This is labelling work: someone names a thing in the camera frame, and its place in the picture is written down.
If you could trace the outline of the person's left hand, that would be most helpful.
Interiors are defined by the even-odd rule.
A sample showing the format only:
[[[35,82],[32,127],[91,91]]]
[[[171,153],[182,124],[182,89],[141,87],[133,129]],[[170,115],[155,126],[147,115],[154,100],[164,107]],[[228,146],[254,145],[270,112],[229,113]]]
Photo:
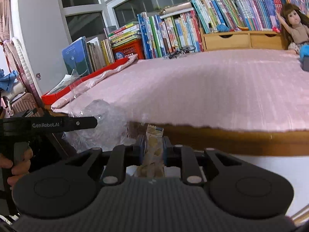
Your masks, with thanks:
[[[19,179],[29,173],[31,165],[30,159],[32,158],[32,156],[32,149],[28,148],[24,152],[22,160],[16,165],[13,165],[13,162],[11,160],[7,159],[4,155],[1,154],[1,168],[12,170],[12,176],[7,179],[11,190]]]

